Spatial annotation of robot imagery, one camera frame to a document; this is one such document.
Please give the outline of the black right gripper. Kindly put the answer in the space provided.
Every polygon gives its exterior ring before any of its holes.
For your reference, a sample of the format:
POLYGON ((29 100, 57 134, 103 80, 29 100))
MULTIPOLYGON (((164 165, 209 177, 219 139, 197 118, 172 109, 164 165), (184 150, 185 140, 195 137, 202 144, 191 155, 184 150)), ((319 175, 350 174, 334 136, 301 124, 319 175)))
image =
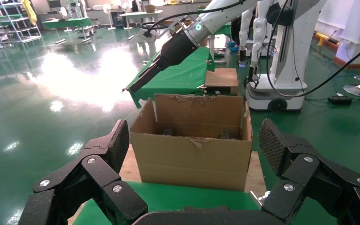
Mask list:
POLYGON ((198 47, 198 44, 195 44, 188 36, 187 31, 184 29, 178 30, 174 36, 163 44, 159 59, 154 61, 141 73, 137 81, 129 87, 129 90, 131 92, 137 92, 159 72, 165 70, 169 66, 180 64, 198 47))

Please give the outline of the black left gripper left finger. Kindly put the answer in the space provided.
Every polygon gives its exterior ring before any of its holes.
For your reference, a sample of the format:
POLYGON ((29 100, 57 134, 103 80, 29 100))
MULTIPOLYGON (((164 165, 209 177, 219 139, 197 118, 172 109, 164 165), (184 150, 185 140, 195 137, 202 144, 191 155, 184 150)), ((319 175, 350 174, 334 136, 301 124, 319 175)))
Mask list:
POLYGON ((34 184, 19 224, 66 225, 88 200, 111 224, 133 224, 148 206, 120 177, 128 148, 128 123, 119 120, 109 134, 89 140, 76 159, 34 184))

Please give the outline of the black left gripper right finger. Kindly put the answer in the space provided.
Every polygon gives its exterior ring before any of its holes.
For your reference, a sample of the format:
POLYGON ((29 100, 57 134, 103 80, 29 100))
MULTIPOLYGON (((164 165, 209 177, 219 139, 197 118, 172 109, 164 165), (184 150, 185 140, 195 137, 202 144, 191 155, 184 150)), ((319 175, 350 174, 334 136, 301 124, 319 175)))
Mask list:
POLYGON ((263 120, 259 148, 279 181, 261 204, 281 224, 293 222, 305 199, 318 202, 339 225, 360 225, 360 173, 320 154, 306 139, 263 120))

